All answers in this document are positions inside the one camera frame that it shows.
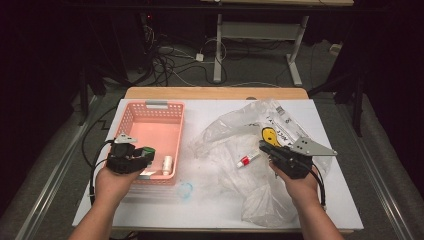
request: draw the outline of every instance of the white plastic bag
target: white plastic bag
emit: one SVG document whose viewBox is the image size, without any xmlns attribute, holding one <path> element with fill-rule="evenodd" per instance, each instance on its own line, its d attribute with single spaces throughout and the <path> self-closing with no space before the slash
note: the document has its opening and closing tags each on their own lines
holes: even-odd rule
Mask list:
<svg viewBox="0 0 424 240">
<path fill-rule="evenodd" d="M 220 116 L 193 144 L 195 157 L 214 161 L 221 168 L 220 184 L 244 197 L 243 221 L 264 227 L 281 227 L 294 220 L 297 212 L 284 182 L 275 178 L 268 156 L 260 156 L 249 165 L 237 168 L 240 159 L 259 148 L 262 129 L 271 127 L 278 142 L 293 144 L 299 137 L 310 137 L 275 100 L 254 101 L 246 107 Z M 329 171 L 331 157 L 313 157 L 323 177 Z"/>
</svg>

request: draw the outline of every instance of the plastic basket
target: plastic basket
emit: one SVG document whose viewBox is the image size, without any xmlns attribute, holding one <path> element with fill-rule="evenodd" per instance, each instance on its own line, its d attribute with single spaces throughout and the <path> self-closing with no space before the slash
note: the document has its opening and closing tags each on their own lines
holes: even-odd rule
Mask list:
<svg viewBox="0 0 424 240">
<path fill-rule="evenodd" d="M 140 175 L 136 184 L 174 185 L 178 166 L 178 151 L 183 127 L 184 103 L 158 100 L 134 100 L 127 103 L 115 136 L 125 133 L 137 142 L 136 148 L 156 149 L 152 165 L 146 168 L 152 175 Z M 173 158 L 172 172 L 163 175 L 165 156 Z"/>
</svg>

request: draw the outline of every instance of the white bottle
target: white bottle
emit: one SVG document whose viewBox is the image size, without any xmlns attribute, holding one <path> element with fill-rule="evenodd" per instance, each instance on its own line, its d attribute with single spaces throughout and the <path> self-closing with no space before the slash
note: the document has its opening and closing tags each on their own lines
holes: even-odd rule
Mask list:
<svg viewBox="0 0 424 240">
<path fill-rule="evenodd" d="M 163 165 L 162 165 L 162 172 L 163 175 L 169 175 L 172 172 L 172 157 L 171 156 L 165 156 L 163 159 Z"/>
</svg>

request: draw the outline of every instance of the wire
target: wire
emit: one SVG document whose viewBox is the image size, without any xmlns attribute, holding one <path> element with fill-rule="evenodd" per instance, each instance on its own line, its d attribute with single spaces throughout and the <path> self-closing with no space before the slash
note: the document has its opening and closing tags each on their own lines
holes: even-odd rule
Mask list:
<svg viewBox="0 0 424 240">
<path fill-rule="evenodd" d="M 245 45 L 245 46 L 247 46 L 247 47 L 251 47 L 251 46 L 253 46 L 254 48 L 258 48 L 258 50 L 256 50 L 256 51 L 251 51 L 251 52 L 261 52 L 261 51 L 264 51 L 264 50 L 275 50 L 275 49 L 277 49 L 283 42 L 285 42 L 285 41 L 283 41 L 283 40 L 273 40 L 273 41 L 250 41 L 250 42 L 247 42 L 247 41 L 237 41 L 237 40 L 234 40 L 234 39 L 231 39 L 231 38 L 223 38 L 224 40 L 227 40 L 227 41 L 230 41 L 230 42 L 234 42 L 234 43 L 238 43 L 238 44 L 242 44 L 242 45 Z M 271 44 L 268 46 L 268 47 L 262 47 L 262 46 L 259 46 L 259 45 L 262 45 L 262 44 L 269 44 L 271 42 Z"/>
<path fill-rule="evenodd" d="M 266 83 L 266 82 L 245 82 L 245 83 L 239 83 L 239 84 L 233 84 L 233 85 L 228 85 L 226 87 L 237 87 L 237 86 L 242 86 L 242 85 L 249 85 L 249 84 L 263 84 L 263 85 L 267 85 L 267 86 L 272 86 L 272 87 L 276 87 L 276 88 L 281 88 L 278 85 L 272 84 L 272 83 Z"/>
<path fill-rule="evenodd" d="M 186 82 L 183 78 L 181 78 L 180 77 L 180 75 L 178 75 L 178 73 L 176 73 L 176 72 L 174 72 L 174 71 L 172 71 L 173 72 L 173 74 L 175 74 L 175 76 L 177 76 L 183 83 L 185 83 L 185 84 L 187 84 L 188 86 L 192 86 L 192 87 L 200 87 L 200 86 L 198 86 L 198 85 L 194 85 L 194 84 L 191 84 L 191 83 L 189 83 L 189 82 Z"/>
<path fill-rule="evenodd" d="M 222 57 L 221 61 L 225 59 L 225 57 L 227 56 L 227 48 L 225 47 L 224 43 L 221 41 L 218 41 L 217 39 L 209 39 L 208 41 L 205 42 L 205 44 L 203 45 L 203 47 L 200 49 L 199 53 L 202 53 L 202 50 L 204 47 L 206 47 L 206 44 L 210 43 L 210 42 L 217 42 L 219 44 L 221 44 L 224 47 L 224 56 Z"/>
<path fill-rule="evenodd" d="M 93 163 L 91 164 L 92 167 L 90 172 L 90 187 L 89 187 L 91 205 L 93 205 L 94 201 L 96 200 L 95 191 L 94 191 L 94 172 L 96 171 L 97 166 L 100 164 L 100 163 L 96 164 L 96 162 L 104 146 L 106 146 L 109 143 L 113 143 L 113 140 L 107 140 L 102 143 L 102 145 L 97 150 L 96 156 L 94 156 L 93 158 Z"/>
<path fill-rule="evenodd" d="M 148 50 L 150 50 L 150 49 L 152 49 L 152 47 L 153 47 L 153 43 L 156 41 L 156 40 L 155 40 L 155 32 L 154 32 L 154 31 L 153 31 L 153 29 L 152 29 L 151 27 L 149 27 L 149 26 L 146 26 L 146 28 L 150 30 L 150 31 L 149 31 L 149 35 L 148 35 L 148 37 L 147 37 L 147 39 L 146 39 L 146 42 L 149 42 L 150 36 L 152 36 L 152 41 L 151 41 L 151 43 L 150 43 L 150 47 L 149 47 L 149 49 L 148 49 Z"/>
<path fill-rule="evenodd" d="M 183 55 L 183 56 L 176 56 L 176 55 L 172 55 L 173 57 L 188 57 L 188 58 L 191 58 L 191 59 L 195 59 L 194 57 L 192 57 L 192 56 L 191 56 L 191 55 L 189 55 L 188 53 L 186 53 L 186 52 L 184 52 L 184 51 L 182 51 L 182 50 L 176 49 L 176 48 L 174 48 L 174 47 L 172 47 L 172 48 L 170 48 L 170 47 L 160 47 L 159 49 L 161 49 L 161 48 L 165 48 L 165 49 L 172 49 L 172 51 L 171 51 L 170 53 L 165 54 L 165 55 L 169 55 L 169 54 L 173 53 L 174 51 L 177 51 L 177 52 L 184 53 L 184 55 Z"/>
<path fill-rule="evenodd" d="M 319 173 L 319 176 L 320 177 L 318 177 L 318 175 L 312 170 L 312 168 L 310 168 L 310 167 L 308 167 L 306 164 L 304 164 L 303 162 L 300 162 L 300 161 L 296 161 L 296 163 L 298 163 L 301 167 L 303 167 L 303 168 L 306 168 L 308 171 L 309 171 L 309 173 L 310 174 L 312 174 L 312 176 L 315 178 L 315 180 L 317 181 L 317 183 L 318 183 L 318 186 L 319 186 L 319 190 L 320 190 L 320 194 L 321 194 L 321 206 L 322 206 L 322 208 L 324 209 L 324 210 L 326 210 L 327 209 L 327 205 L 326 205 L 326 201 L 325 201 L 325 187 L 324 187 L 324 181 L 323 181 L 323 179 L 322 179 L 322 175 L 321 175 L 321 172 L 319 171 L 319 169 L 318 169 L 318 167 L 315 165 L 315 164 L 313 164 L 312 163 L 312 166 L 314 166 L 316 169 L 317 169 L 317 171 L 318 171 L 318 173 Z"/>
<path fill-rule="evenodd" d="M 164 61 L 161 57 L 156 57 L 155 60 L 159 61 L 158 62 L 154 62 L 155 65 L 155 71 L 154 71 L 154 76 L 156 79 L 156 85 L 161 85 L 163 82 L 165 82 L 165 86 L 168 86 L 168 80 L 169 80 L 169 76 L 168 76 L 168 63 L 166 61 Z M 156 71 L 156 66 L 160 66 L 162 68 L 162 71 Z M 159 81 L 160 77 L 162 75 L 165 75 L 165 79 L 162 81 Z"/>
<path fill-rule="evenodd" d="M 82 156 L 84 157 L 84 160 L 85 160 L 85 162 L 87 163 L 87 165 L 89 166 L 89 167 L 93 167 L 94 165 L 92 165 L 89 161 L 88 161 L 88 158 L 87 158 L 87 155 L 85 154 L 85 147 L 84 147 L 84 145 L 85 145 L 85 140 L 86 140 L 86 138 L 87 138 L 87 136 L 88 136 L 88 134 L 90 133 L 90 131 L 93 129 L 93 127 L 98 123 L 98 122 L 100 122 L 100 120 L 104 117 L 104 116 L 106 116 L 106 114 L 108 114 L 109 112 L 111 112 L 112 110 L 114 110 L 114 109 L 116 109 L 117 108 L 117 105 L 115 105 L 114 107 L 112 107 L 112 108 L 110 108 L 109 110 L 107 110 L 105 113 L 103 113 L 102 114 L 102 116 L 100 116 L 98 119 L 97 119 L 97 121 L 96 122 L 94 122 L 91 126 L 90 126 L 90 128 L 87 130 L 87 132 L 84 134 L 84 137 L 82 138 L 82 142 L 81 142 L 81 151 L 82 151 Z"/>
<path fill-rule="evenodd" d="M 206 68 L 204 68 L 203 66 L 191 66 L 191 67 L 188 67 L 188 68 L 186 68 L 186 69 L 183 69 L 183 70 L 181 70 L 181 71 L 177 72 L 176 74 L 180 74 L 180 73 L 185 72 L 185 71 L 187 71 L 187 70 L 189 70 L 189 69 L 191 69 L 191 68 L 201 68 L 201 69 L 203 69 L 204 74 L 205 74 L 206 82 L 213 84 L 213 83 L 212 83 L 212 82 L 208 79 L 208 72 L 207 72 Z"/>
<path fill-rule="evenodd" d="M 285 72 L 287 72 L 287 70 L 290 69 L 290 66 L 293 64 L 294 62 L 289 63 L 289 65 L 281 72 L 279 73 L 277 76 L 275 76 L 275 83 L 276 85 L 278 85 L 278 77 L 283 75 Z"/>
</svg>

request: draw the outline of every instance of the floor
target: floor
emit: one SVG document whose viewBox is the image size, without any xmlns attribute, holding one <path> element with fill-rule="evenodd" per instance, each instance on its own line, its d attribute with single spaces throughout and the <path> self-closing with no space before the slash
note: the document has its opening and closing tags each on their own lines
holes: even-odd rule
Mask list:
<svg viewBox="0 0 424 240">
<path fill-rule="evenodd" d="M 331 44 L 322 43 L 308 46 L 302 45 L 296 63 L 303 81 L 303 88 L 310 90 L 326 81 L 336 56 L 328 50 Z M 287 70 L 285 54 L 290 52 L 290 42 L 248 42 L 228 43 L 227 58 L 223 62 L 226 80 L 218 86 L 234 87 L 294 87 Z M 163 53 L 173 50 L 167 56 L 167 63 L 158 63 L 156 79 L 151 77 L 140 86 L 148 84 L 168 86 L 213 86 L 213 66 L 208 63 L 192 62 L 198 52 L 184 46 L 167 46 Z M 213 61 L 211 54 L 206 55 L 205 62 Z M 173 66 L 173 75 L 166 78 L 160 75 L 163 66 Z M 137 69 L 129 71 L 130 79 L 141 76 Z M 97 143 L 103 141 L 107 134 L 107 126 L 113 119 L 114 111 L 106 113 L 125 94 L 125 89 L 107 80 L 107 94 L 104 97 L 91 98 L 91 113 L 86 123 L 79 126 L 81 112 L 78 99 L 74 108 L 75 114 L 51 139 L 42 155 L 33 166 L 27 180 L 16 194 L 14 201 L 0 220 L 0 239 L 66 239 L 72 232 L 72 220 L 78 208 L 82 193 L 86 187 L 89 169 L 83 160 L 81 138 L 89 131 L 84 143 L 84 153 L 92 156 Z M 423 235 L 422 220 L 417 216 L 424 210 L 422 200 L 418 199 L 414 188 L 410 187 L 407 174 L 400 172 L 397 178 L 386 176 L 382 171 L 387 166 L 397 166 L 395 153 L 384 131 L 373 115 L 372 106 L 364 100 L 363 126 L 364 137 L 358 138 L 350 125 L 351 105 L 335 104 L 332 93 L 320 93 L 313 97 L 334 149 L 340 153 L 339 164 L 348 182 L 355 204 L 365 226 L 362 231 L 346 235 L 346 239 L 418 239 Z M 373 159 L 384 159 L 382 162 Z M 382 182 L 402 181 L 403 189 L 387 189 Z M 409 205 L 405 204 L 408 191 Z M 391 209 L 400 209 L 398 213 L 390 213 Z M 128 232 L 117 231 L 114 236 L 123 237 Z M 270 239 L 281 238 L 282 235 L 267 235 Z M 187 233 L 143 233 L 140 239 L 257 239 L 259 235 L 193 235 Z M 286 236 L 298 239 L 299 236 Z"/>
</svg>

